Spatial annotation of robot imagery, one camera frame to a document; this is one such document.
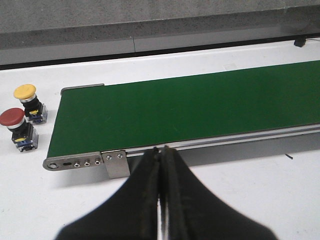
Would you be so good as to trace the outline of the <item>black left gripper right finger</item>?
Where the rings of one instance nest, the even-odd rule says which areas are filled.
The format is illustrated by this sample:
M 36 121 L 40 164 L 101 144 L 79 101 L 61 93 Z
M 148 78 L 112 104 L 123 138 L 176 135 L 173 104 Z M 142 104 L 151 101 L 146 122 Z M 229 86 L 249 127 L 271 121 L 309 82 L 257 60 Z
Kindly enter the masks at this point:
M 275 234 L 239 213 L 193 174 L 177 150 L 161 152 L 162 196 L 170 240 L 275 240 Z

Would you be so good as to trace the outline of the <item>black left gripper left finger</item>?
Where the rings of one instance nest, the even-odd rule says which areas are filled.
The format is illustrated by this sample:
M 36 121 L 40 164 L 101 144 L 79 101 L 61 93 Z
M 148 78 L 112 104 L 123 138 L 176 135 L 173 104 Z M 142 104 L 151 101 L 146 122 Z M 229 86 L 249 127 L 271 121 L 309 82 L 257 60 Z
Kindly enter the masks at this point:
M 58 240 L 155 240 L 160 162 L 144 152 L 127 181 L 98 208 L 60 230 Z

